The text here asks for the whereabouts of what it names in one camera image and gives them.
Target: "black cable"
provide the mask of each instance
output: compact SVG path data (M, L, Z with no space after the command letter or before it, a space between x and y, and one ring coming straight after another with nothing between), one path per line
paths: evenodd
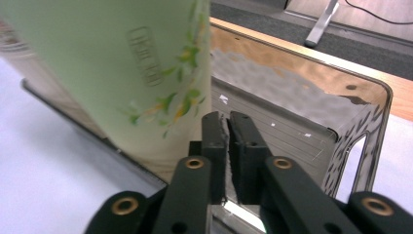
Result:
M357 9L359 9L359 10L362 10L362 11L370 14L371 16L373 16L373 17L375 17L375 18L377 18L377 19L379 19L379 20L386 21L386 22L392 23L392 24L402 24L402 25L413 24L413 21L411 21L411 22L396 22L396 21L390 21L390 20L388 20L388 19L381 18L381 17L377 16L376 14L374 14L374 13L372 13L372 12L370 12L370 11L364 9L364 8L355 6L355 5L351 4L351 3L349 3L349 1L347 1L347 0L345 0L345 1L346 1L346 3L349 4L350 6L352 6L352 7L354 7L354 8L357 8Z

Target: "white table surface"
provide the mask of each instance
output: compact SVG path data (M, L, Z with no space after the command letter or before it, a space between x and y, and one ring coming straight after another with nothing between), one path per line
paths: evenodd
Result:
M122 168L101 145L23 90L21 79L0 58L0 233L83 233L109 196L157 190L133 172L114 174L119 170L105 167ZM411 142L413 123L391 115L374 191L413 214Z

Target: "green bottle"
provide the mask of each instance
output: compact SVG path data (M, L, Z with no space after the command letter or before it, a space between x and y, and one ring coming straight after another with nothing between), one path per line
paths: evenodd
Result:
M209 2L0 0L109 139L169 179L210 112Z

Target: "brass screw insert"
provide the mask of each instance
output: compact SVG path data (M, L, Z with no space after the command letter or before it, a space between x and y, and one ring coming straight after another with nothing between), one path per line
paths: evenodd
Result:
M136 210L138 206L137 200L133 197L124 197L112 205L112 213L115 215L128 215Z
M361 203L376 215L390 216L394 214L393 209L387 203L377 198L366 197L361 200Z
M290 161L286 159L276 159L274 160L274 166L280 169L290 169L292 168L292 164Z
M186 167L189 169L199 169L204 166L204 162L200 159L189 159L186 161Z

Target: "green leaf print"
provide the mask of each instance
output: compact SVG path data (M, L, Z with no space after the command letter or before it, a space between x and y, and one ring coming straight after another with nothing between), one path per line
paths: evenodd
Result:
M182 78L183 78L183 69L182 69L182 67L179 68L176 78L178 79L179 83L182 82Z
M204 102L204 100L206 100L206 97L203 97L198 103L202 104Z
M131 116L130 116L130 122L131 122L133 125L136 125L136 124L137 124L137 121L139 120L139 118L140 118L140 115L131 115Z
M197 64L197 53L200 51L198 47L194 46L186 46L182 54L178 57L179 61L181 62L189 62L189 64L195 68L198 66Z
M199 16L198 16L198 23L200 25L203 25L205 18L206 18L206 16L204 14L200 13Z
M188 98L197 98L200 94L201 92L199 90L192 89L189 90L186 95L188 96Z
M189 21L191 21L194 18L196 9L197 9L197 1L194 1L191 5L191 9L189 10Z
M197 105L197 108L195 108L195 115L194 115L194 117L197 117L198 112L200 112L200 107Z
M187 39L190 43L192 43L192 42L194 41L194 36L192 35L192 31L191 31L191 30L189 30L189 31L186 33L186 39Z
M166 126L169 122L166 120L160 120L158 123L160 126Z
M172 67L170 69L164 70L162 71L162 75L163 76L169 76L173 73L173 71L175 71L176 67Z
M191 104L191 99L185 97L185 99L182 101L181 116L184 116L189 112L189 110L191 109Z
M168 136L168 130L166 130L165 132L164 132L164 134L162 135L162 138L166 138Z
M176 96L176 93L172 93L166 98L157 98L158 103L162 106L162 109L164 110L165 114L169 114L169 106L170 103L172 102L173 98Z

